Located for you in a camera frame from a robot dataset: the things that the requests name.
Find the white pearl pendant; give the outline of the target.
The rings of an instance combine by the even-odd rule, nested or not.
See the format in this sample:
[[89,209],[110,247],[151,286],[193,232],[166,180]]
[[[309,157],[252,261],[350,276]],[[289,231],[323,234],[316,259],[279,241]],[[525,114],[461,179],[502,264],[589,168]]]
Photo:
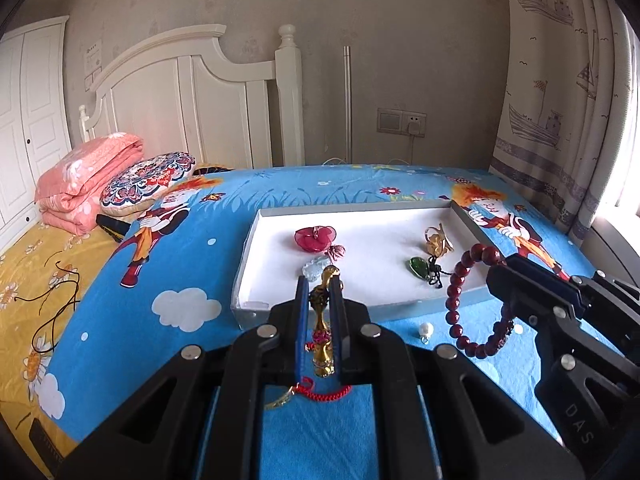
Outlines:
[[434,326],[430,322],[424,322],[419,326],[419,337],[422,344],[428,344],[434,334]]

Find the pale blue crystal pendant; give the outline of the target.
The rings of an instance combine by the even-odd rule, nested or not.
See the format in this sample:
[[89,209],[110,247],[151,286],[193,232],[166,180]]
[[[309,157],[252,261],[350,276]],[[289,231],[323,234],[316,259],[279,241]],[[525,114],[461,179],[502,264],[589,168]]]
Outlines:
[[327,266],[333,266],[335,261],[345,255],[346,249],[342,245],[331,245],[327,250],[314,256],[302,266],[302,275],[310,282],[318,281]]

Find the pink folded quilt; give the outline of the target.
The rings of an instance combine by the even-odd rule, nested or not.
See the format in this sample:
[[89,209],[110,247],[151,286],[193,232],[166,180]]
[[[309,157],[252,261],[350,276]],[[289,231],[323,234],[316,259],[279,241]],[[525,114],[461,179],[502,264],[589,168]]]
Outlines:
[[39,177],[35,203],[41,221],[84,235],[96,227],[104,188],[121,172],[143,158],[143,141],[134,134],[116,132],[74,148]]

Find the gold interlocked ring bangle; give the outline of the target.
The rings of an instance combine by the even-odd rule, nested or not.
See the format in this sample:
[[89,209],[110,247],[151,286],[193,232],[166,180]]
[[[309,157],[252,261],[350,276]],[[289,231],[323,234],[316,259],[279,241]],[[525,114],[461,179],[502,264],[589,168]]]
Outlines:
[[424,237],[425,251],[430,257],[438,259],[454,252],[454,245],[451,244],[442,223],[438,226],[429,226],[424,231]]

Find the patterned round cushion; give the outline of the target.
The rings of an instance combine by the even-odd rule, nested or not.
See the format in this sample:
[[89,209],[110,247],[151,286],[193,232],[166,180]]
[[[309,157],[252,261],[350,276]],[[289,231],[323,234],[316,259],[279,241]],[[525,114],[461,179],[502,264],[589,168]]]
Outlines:
[[102,214],[137,214],[194,173],[196,159],[187,152],[171,152],[140,160],[114,177],[100,196]]

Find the white wooden headboard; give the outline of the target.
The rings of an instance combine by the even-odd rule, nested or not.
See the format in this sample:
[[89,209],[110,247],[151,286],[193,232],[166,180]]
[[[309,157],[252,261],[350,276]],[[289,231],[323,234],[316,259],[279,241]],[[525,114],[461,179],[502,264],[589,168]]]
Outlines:
[[179,27],[122,52],[81,106],[84,140],[128,132],[146,156],[185,151],[205,165],[262,169],[305,162],[302,54],[280,26],[270,61],[236,64],[221,24]]

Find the red flower brooch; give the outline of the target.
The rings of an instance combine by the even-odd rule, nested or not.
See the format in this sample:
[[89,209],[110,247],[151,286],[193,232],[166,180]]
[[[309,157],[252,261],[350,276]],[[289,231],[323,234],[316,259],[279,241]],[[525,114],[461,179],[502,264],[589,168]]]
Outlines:
[[332,226],[307,226],[294,233],[294,242],[304,252],[326,252],[333,244],[336,231]]

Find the blue cartoon tablecloth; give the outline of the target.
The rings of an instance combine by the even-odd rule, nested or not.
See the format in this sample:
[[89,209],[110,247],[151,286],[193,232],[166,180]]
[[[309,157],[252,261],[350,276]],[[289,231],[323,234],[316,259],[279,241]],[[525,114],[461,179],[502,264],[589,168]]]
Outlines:
[[[409,166],[317,166],[230,171],[187,195],[171,219],[159,223],[150,260],[138,268],[136,242],[117,248],[96,277],[87,298],[98,319],[90,341],[104,359],[105,378],[115,388],[111,411],[186,344],[205,350],[230,344],[239,335],[231,312],[232,285],[242,249],[259,209],[365,203],[424,203],[453,199],[475,218],[495,217],[485,209],[502,203],[560,269],[591,275],[594,266],[574,242],[525,198],[492,174],[476,170]],[[498,226],[482,226],[491,243],[516,254],[515,237]],[[559,437],[534,395],[540,377],[535,333],[515,325],[506,350],[477,366],[525,411]],[[378,479],[370,387],[355,387],[330,403],[298,399],[266,416],[262,479]],[[80,443],[88,435],[77,441]]]

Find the yellow daisy bedsheet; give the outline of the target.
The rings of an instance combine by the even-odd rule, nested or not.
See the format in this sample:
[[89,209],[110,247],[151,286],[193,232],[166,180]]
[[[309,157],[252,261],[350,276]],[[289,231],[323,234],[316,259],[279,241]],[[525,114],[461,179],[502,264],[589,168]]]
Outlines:
[[1,417],[46,478],[113,407],[86,293],[115,248],[39,222],[1,255]]

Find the black yellow folded item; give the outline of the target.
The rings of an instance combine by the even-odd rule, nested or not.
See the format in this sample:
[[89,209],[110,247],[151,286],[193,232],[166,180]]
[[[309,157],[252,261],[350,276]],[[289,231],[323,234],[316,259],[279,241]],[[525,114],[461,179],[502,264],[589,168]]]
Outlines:
[[108,234],[116,243],[121,243],[130,229],[130,223],[107,216],[106,214],[96,215],[96,225]]

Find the white wall pipe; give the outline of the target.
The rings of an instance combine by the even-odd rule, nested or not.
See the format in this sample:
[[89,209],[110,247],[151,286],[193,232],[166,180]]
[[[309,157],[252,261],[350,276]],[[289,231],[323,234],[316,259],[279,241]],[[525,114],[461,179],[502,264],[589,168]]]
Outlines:
[[344,109],[345,109],[345,162],[352,163],[352,50],[343,47]]

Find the wall socket switch panel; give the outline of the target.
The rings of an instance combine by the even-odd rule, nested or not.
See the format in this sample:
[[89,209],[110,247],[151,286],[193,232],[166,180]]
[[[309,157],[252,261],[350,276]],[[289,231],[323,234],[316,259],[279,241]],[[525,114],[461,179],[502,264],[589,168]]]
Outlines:
[[376,113],[376,131],[424,138],[426,133],[426,115],[408,110],[379,108]]

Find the grey white shallow tray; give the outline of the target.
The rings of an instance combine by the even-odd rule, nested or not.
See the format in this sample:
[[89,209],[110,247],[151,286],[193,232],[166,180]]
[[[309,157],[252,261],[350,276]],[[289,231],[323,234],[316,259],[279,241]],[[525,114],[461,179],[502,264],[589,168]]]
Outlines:
[[246,330],[266,322],[272,307],[292,299],[311,255],[294,242],[310,226],[332,226],[345,247],[337,267],[346,298],[365,304],[375,322],[442,312],[446,290],[427,285],[409,268],[425,254],[428,230],[442,228],[454,250],[439,258],[445,273],[462,252],[489,237],[451,200],[262,209],[248,232],[234,281],[231,311]]

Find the paper notice on wall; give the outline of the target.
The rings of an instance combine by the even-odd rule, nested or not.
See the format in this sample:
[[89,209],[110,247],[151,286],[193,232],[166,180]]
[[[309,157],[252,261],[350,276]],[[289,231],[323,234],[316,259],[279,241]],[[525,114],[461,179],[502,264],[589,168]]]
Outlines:
[[96,40],[86,47],[84,55],[85,92],[88,92],[102,72],[102,40]]

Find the white wardrobe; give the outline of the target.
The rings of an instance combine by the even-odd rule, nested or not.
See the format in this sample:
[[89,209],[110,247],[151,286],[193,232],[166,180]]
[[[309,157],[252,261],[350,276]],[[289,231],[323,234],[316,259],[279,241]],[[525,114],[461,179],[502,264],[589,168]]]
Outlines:
[[63,88],[66,16],[11,30],[1,39],[1,249],[39,219],[38,179],[71,149]]

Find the ship pattern curtain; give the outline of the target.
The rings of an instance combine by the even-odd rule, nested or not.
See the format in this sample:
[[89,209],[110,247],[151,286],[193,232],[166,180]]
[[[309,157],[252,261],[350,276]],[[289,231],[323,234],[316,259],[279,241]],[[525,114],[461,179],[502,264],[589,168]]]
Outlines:
[[582,244],[622,182],[639,41],[615,0],[509,0],[509,12],[490,169]]

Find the wide gold bangle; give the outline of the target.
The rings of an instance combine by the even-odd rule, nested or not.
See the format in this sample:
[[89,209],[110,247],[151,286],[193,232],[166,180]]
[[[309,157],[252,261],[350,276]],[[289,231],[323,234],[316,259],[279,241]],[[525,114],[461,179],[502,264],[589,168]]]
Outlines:
[[276,408],[282,408],[285,404],[288,404],[292,400],[292,397],[295,396],[295,388],[290,387],[285,390],[284,393],[279,394],[274,400],[267,402],[265,404],[266,410],[275,410]]

